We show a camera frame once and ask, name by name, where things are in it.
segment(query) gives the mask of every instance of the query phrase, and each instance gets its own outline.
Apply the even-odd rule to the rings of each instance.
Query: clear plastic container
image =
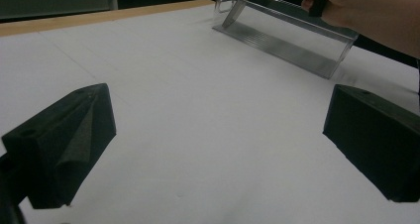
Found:
[[[245,7],[227,27],[225,19],[238,1]],[[216,0],[213,29],[324,78],[333,75],[359,35],[281,0]]]

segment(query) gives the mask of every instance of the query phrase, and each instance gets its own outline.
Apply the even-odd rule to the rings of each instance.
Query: black handle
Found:
[[[321,17],[327,0],[314,0],[312,7],[309,9],[309,17]]]

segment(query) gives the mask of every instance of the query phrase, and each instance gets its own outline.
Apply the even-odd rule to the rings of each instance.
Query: white tabletop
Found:
[[[101,82],[117,124],[71,207],[25,200],[28,223],[420,223],[322,135],[337,83],[418,113],[418,70],[352,48],[326,80],[212,30],[213,8],[0,38],[0,134]]]

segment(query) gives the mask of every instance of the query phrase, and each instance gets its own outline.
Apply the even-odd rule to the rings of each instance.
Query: wooden strip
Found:
[[[210,4],[214,4],[214,2],[211,0],[194,0],[180,3],[161,4],[100,13],[90,13],[58,18],[47,18],[31,21],[21,21],[15,23],[5,23],[0,24],[0,37],[67,28],[86,24],[102,23],[130,17],[200,7]]]

